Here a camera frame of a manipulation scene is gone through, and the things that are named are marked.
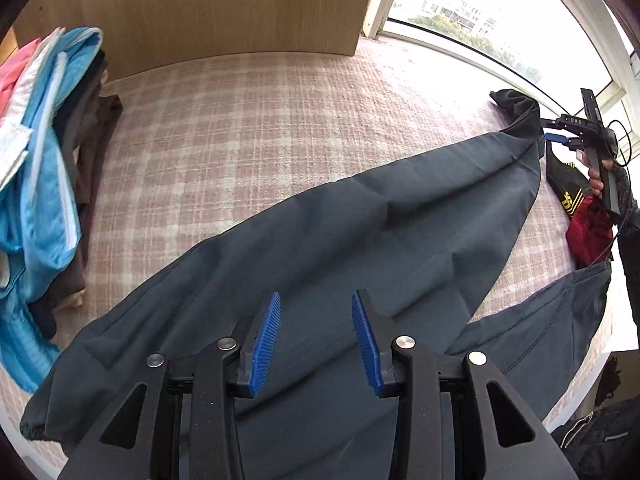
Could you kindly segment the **person's right forearm dark sleeve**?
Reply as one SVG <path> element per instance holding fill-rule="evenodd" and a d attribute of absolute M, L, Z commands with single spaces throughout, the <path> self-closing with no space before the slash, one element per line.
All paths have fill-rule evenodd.
<path fill-rule="evenodd" d="M 639 205 L 631 192 L 629 178 L 619 166 L 612 160 L 605 160 L 603 165 L 611 170 L 615 176 L 618 200 L 620 201 L 620 218 L 623 225 L 618 228 L 618 249 L 622 258 L 625 272 L 628 298 L 631 307 L 632 318 L 639 329 L 640 314 L 640 231 L 639 231 Z"/>

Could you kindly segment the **person's right hand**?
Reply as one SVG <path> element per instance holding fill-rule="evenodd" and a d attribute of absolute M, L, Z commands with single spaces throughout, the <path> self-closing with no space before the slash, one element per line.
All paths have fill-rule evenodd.
<path fill-rule="evenodd" d="M 591 194 L 593 196 L 601 196 L 602 192 L 605 190 L 605 184 L 601 180 L 599 170 L 597 170 L 596 167 L 591 166 L 590 161 L 584 151 L 578 150 L 576 152 L 576 158 L 588 170 L 588 179 L 589 179 Z"/>

